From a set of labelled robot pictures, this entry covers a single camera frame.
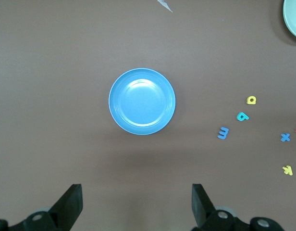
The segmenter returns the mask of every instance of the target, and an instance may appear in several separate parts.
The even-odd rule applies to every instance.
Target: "brown table surface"
[[[157,0],[0,0],[0,218],[20,222],[81,183],[73,231],[188,231],[202,183],[242,221],[296,231],[296,38],[283,1],[166,2],[173,13]],[[116,78],[137,67],[176,95],[149,136],[108,109]]]

